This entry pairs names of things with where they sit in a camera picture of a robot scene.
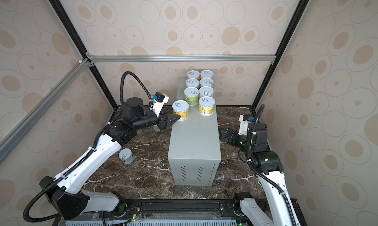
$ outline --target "vent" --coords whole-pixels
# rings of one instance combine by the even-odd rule
[[[185,166],[181,167],[181,180],[182,181],[186,180],[186,169],[185,169]]]
[[[124,220],[109,220],[107,225],[124,223]],[[102,226],[101,220],[66,221],[65,226]],[[128,223],[127,226],[237,226],[236,220],[144,220]]]
[[[202,171],[203,171],[203,166],[198,168],[197,171],[197,182],[202,180]]]

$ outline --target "patterned wall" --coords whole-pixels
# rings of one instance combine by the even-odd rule
[[[312,0],[262,102],[309,225],[378,222],[378,0]]]
[[[39,181],[55,176],[93,143],[112,108],[85,69],[0,164],[0,225],[29,226],[22,212],[40,192]],[[31,209],[32,217],[56,211],[45,197]],[[51,225],[52,221],[32,224]]]
[[[62,0],[95,55],[274,54],[299,0]]]
[[[81,58],[45,0],[0,0],[0,141]]]
[[[157,91],[167,94],[170,97],[168,104],[172,104],[181,77],[186,77],[190,70],[211,70],[214,72],[214,98],[217,105],[250,105],[270,66],[269,61],[97,64],[117,103],[120,100],[120,78],[125,71],[136,73],[150,94]],[[140,97],[144,104],[148,104],[144,90],[130,75],[126,77],[124,86],[124,98],[129,97]]]

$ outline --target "cable tie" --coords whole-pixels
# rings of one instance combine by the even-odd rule
[[[64,176],[64,175],[63,175],[64,173],[60,173],[59,176],[60,176],[61,178],[63,178],[63,179],[66,179],[67,176]]]

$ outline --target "gray metal box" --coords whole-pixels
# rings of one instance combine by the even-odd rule
[[[184,100],[185,78],[178,85],[177,100]],[[217,111],[203,116],[199,104],[189,106],[186,120],[172,126],[168,161],[176,185],[211,186],[221,162]]]

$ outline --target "brown marble surface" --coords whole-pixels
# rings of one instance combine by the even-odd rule
[[[239,129],[239,115],[249,114],[245,107],[217,107],[219,127]],[[126,199],[226,199],[225,190],[249,191],[254,198],[266,198],[258,178],[239,160],[238,148],[221,143],[222,162],[212,186],[176,186],[168,163],[170,129],[138,131],[125,147],[135,155],[124,164],[118,152],[112,155],[84,184],[87,191],[118,192]]]

